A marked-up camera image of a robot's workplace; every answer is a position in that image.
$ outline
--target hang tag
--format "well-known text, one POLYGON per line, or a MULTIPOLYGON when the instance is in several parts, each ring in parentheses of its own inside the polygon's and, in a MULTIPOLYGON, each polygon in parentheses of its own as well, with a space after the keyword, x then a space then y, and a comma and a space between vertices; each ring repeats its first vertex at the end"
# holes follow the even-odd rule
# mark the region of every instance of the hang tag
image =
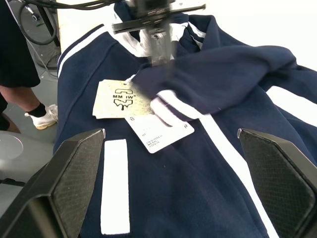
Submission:
POLYGON ((187 122, 168 126, 156 115, 129 117, 126 120, 151 154, 195 131, 187 122))
POLYGON ((152 113, 150 100, 132 83, 105 79, 99 82, 93 116, 97 119, 126 118, 152 113))

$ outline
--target leg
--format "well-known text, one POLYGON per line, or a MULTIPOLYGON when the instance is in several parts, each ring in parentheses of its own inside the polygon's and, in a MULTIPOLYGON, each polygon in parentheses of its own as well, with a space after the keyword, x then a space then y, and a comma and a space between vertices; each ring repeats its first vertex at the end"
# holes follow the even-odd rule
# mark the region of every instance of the leg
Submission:
POLYGON ((18 127, 10 120, 3 111, 6 109, 7 106, 6 100, 3 98, 2 94, 0 94, 0 130, 11 131, 20 133, 18 127))
POLYGON ((0 93, 7 102, 18 105, 26 112, 33 111, 41 103, 31 88, 6 88, 0 86, 0 93))
POLYGON ((15 132, 15 133, 19 133, 19 134, 21 133, 19 128, 16 126, 16 124, 14 124, 14 122, 11 121, 11 119, 8 118, 8 116, 6 114, 2 113, 2 115, 0 115, 0 117, 2 119, 6 120, 7 122, 9 122, 9 128, 7 128, 7 129, 3 128, 3 130, 10 131, 10 132, 15 132))

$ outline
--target gray floor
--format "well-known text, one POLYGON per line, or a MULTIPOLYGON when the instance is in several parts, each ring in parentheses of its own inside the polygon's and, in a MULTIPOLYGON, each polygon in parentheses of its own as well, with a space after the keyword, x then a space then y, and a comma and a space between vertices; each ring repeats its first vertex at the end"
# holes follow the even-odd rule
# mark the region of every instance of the gray floor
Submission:
POLYGON ((22 190, 22 187, 0 184, 0 217, 4 214, 7 208, 12 203, 13 199, 22 190))
MULTIPOLYGON (((12 11, 16 14, 21 3, 16 0, 10 2, 12 11)), ((22 16, 23 26, 27 33, 34 39, 38 41, 44 41, 50 37, 50 34, 42 21, 34 21, 31 15, 24 11, 22 16)), ((29 45, 30 53, 34 55, 34 49, 29 45)), ((35 95, 39 100, 45 105, 57 104, 57 79, 52 77, 44 68, 36 65, 38 75, 41 79, 41 83, 33 88, 35 95)), ((28 135, 34 139, 51 142, 53 143, 56 135, 56 125, 51 126, 45 130, 37 130, 32 123, 30 117, 26 118, 24 116, 24 111, 21 110, 18 106, 9 104, 7 109, 4 111, 19 127, 20 131, 24 135, 28 135)))

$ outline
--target jacket sleeve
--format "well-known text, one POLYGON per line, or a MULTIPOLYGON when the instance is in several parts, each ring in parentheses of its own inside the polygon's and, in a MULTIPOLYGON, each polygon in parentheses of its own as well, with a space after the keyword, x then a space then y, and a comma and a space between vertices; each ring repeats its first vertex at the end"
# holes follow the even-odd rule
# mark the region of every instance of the jacket sleeve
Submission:
POLYGON ((172 72, 165 66, 140 70, 133 82, 155 99, 151 107, 159 117, 166 112, 182 121, 235 106, 268 75, 297 68, 288 49, 274 46, 205 50, 173 63, 172 72))
POLYGON ((317 127, 317 72, 297 66, 280 70, 269 79, 261 86, 274 104, 317 127))

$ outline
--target price tag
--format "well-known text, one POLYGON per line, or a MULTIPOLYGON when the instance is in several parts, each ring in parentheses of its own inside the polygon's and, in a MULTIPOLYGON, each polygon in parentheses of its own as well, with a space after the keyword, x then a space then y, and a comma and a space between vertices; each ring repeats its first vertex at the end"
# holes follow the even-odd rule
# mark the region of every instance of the price tag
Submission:
POLYGON ((150 100, 132 83, 105 79, 99 82, 93 115, 97 119, 126 118, 152 113, 150 100))
POLYGON ((126 120, 151 154, 195 131, 187 122, 168 126, 156 115, 128 117, 126 120))

